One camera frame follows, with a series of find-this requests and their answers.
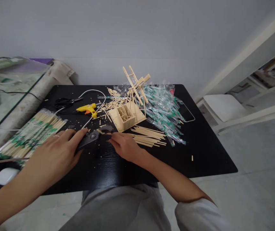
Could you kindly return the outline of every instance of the hand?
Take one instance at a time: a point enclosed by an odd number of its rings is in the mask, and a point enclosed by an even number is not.
[[[74,153],[87,132],[87,128],[78,132],[68,129],[51,135],[35,150],[18,176],[28,179],[44,192],[77,164],[83,150],[76,155]]]
[[[131,134],[115,132],[109,142],[121,157],[137,165],[143,160],[143,153],[147,153],[138,146]]]

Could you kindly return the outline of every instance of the pack of chopsticks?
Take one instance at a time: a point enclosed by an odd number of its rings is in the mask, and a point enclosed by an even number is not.
[[[66,122],[43,108],[0,148],[0,158],[31,157],[36,148],[52,133],[58,132]]]

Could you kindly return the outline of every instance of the black wooden tabletop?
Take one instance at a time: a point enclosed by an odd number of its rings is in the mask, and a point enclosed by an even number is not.
[[[56,99],[78,98],[84,91],[90,89],[100,90],[106,94],[106,96],[109,96],[107,87],[113,89],[113,86],[103,85],[54,86],[46,97],[47,101],[43,101],[37,111],[45,107],[55,112],[56,110],[53,105]],[[193,114],[192,116],[185,106],[181,106],[180,113],[185,119],[192,120],[195,118],[194,121],[181,125],[181,131],[184,133],[181,137],[187,144],[183,145],[175,142],[175,147],[172,147],[167,140],[166,146],[140,146],[188,178],[237,172],[238,170],[235,164],[206,122],[185,87],[181,84],[176,84],[174,95],[180,98]],[[88,92],[83,95],[84,99],[82,101],[76,102],[70,108],[64,109],[63,112],[72,112],[80,106],[98,103],[99,100],[97,96],[101,96],[101,93],[94,91]],[[88,115],[73,114],[59,116],[62,119],[68,120],[62,130],[65,130],[69,126],[74,126],[74,129],[79,130],[90,118]],[[101,125],[103,124],[114,126],[108,118],[107,120],[102,119]],[[147,121],[143,121],[139,125],[157,129]],[[99,127],[99,120],[93,120],[87,127],[97,129]],[[7,167],[19,168],[15,163],[3,163],[0,164],[0,171]],[[122,159],[110,143],[104,142],[84,150],[78,164],[63,179],[49,188],[44,195],[157,181],[158,180],[148,171]]]

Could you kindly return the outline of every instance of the wooden structure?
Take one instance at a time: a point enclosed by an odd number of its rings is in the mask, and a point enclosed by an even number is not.
[[[134,102],[108,111],[117,130],[123,132],[146,119],[144,114]]]
[[[128,97],[130,97],[130,98],[132,97],[132,99],[134,99],[135,96],[136,96],[137,99],[138,99],[138,101],[139,101],[139,104],[140,104],[141,106],[144,105],[143,102],[142,102],[142,100],[141,100],[141,98],[143,98],[144,101],[145,101],[146,103],[148,103],[148,100],[147,100],[147,98],[146,98],[146,95],[145,95],[145,93],[144,93],[143,88],[144,88],[144,83],[145,83],[147,80],[150,79],[150,74],[146,75],[145,78],[141,77],[141,78],[138,80],[131,66],[129,66],[129,69],[130,69],[130,71],[131,71],[131,74],[128,74],[128,73],[127,73],[125,67],[122,67],[122,68],[123,68],[123,70],[124,70],[124,72],[125,72],[125,75],[127,76],[127,79],[129,80],[130,85],[131,85],[131,88],[129,88],[129,91],[128,91],[128,93],[127,93],[127,94],[128,94]],[[133,76],[133,78],[134,78],[134,80],[135,80],[135,84],[133,84],[132,80],[130,79],[130,76]]]

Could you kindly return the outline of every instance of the wire cutter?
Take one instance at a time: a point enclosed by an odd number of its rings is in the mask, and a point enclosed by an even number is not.
[[[86,149],[89,144],[96,143],[98,140],[107,141],[111,139],[112,136],[106,133],[113,133],[113,132],[114,132],[113,127],[110,125],[106,125],[101,128],[98,128],[97,130],[94,130],[90,134],[87,133],[78,144],[76,151],[79,151],[81,149]]]

